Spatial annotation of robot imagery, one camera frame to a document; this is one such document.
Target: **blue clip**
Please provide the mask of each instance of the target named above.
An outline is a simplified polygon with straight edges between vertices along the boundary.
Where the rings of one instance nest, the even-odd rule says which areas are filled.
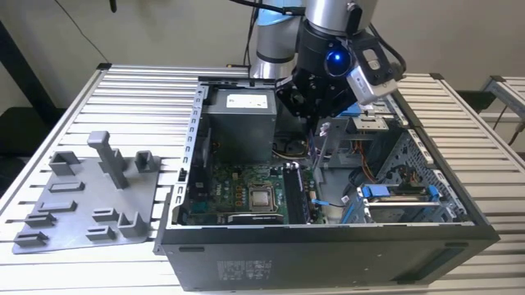
[[[430,202],[437,202],[439,200],[439,190],[435,186],[429,186]]]
[[[389,197],[390,191],[386,186],[369,186],[370,193],[374,197]]]
[[[347,219],[349,219],[353,211],[354,211],[354,204],[351,204],[350,208],[347,209],[343,220],[340,221],[340,223],[345,224],[347,222]]]
[[[362,196],[363,196],[365,198],[371,197],[370,187],[363,186],[362,189],[361,189],[361,191],[362,191]]]
[[[320,200],[316,200],[316,199],[312,199],[312,200],[311,200],[311,203],[312,203],[312,204],[322,205],[322,206],[330,206],[330,203],[328,203],[328,202],[320,201]]]

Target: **wall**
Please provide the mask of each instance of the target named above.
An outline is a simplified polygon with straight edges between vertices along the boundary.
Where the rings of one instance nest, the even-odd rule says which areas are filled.
[[[248,7],[227,0],[60,0],[112,63],[240,63]],[[103,61],[53,0],[1,0],[0,19],[41,79],[67,106]]]
[[[242,62],[250,8],[227,0],[117,0],[116,14],[107,0],[60,3],[112,63]],[[457,89],[479,89],[490,74],[525,76],[524,11],[517,0],[381,0],[373,21],[411,73],[438,72]],[[1,0],[0,19],[67,106],[103,61],[97,52],[53,0]]]

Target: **sticker on power supply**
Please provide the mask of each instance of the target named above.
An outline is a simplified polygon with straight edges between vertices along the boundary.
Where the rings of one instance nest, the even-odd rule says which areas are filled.
[[[267,109],[268,99],[266,95],[230,94],[226,101],[227,108]]]

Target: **computer chassis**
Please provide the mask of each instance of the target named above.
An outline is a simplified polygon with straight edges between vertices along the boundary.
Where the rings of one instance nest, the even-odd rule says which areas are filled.
[[[202,131],[210,129],[212,132],[214,125],[207,123],[203,103],[218,89],[243,93],[272,89],[272,85],[272,81],[260,79],[199,78],[186,154],[178,184],[165,199],[153,249],[156,254],[167,256],[183,289],[211,291],[431,283],[495,243],[498,235],[399,93],[385,99],[394,113],[398,138],[377,177],[385,177],[395,162],[410,162],[422,183],[437,187],[447,196],[447,202],[457,204],[454,209],[446,210],[446,217],[441,210],[431,218],[419,214],[419,222],[350,223],[324,218],[323,222],[307,221],[304,224],[187,224],[190,211],[195,209],[188,206],[190,187],[195,187],[192,172],[199,170],[199,174],[211,177],[203,163],[211,154],[212,139]],[[332,130],[334,120],[351,121],[340,117],[331,119]],[[323,147],[318,164],[310,166],[320,200],[330,194],[323,194],[330,191],[330,174],[340,170],[340,167],[322,163],[324,153]],[[195,165],[195,158],[199,158],[200,166]],[[300,163],[287,161],[279,169],[292,169],[294,165]],[[389,179],[385,185],[393,182],[394,179]],[[357,190],[361,197],[363,187]],[[355,208],[347,205],[343,213],[350,209],[354,211]]]

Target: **metal extrusion rail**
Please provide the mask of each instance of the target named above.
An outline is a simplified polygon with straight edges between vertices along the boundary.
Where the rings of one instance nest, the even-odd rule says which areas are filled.
[[[525,120],[525,77],[491,76],[483,87]]]
[[[168,186],[175,184],[198,76],[244,76],[244,69],[116,66],[99,70],[0,199],[0,290],[12,294],[179,294],[182,288],[153,242],[57,252],[11,254],[55,151],[95,156],[84,147],[93,130],[112,133],[124,156],[149,149],[163,158],[149,237],[156,236]],[[445,81],[409,75],[401,93],[455,171],[501,241],[429,287],[254,291],[256,294],[525,293],[525,164]]]

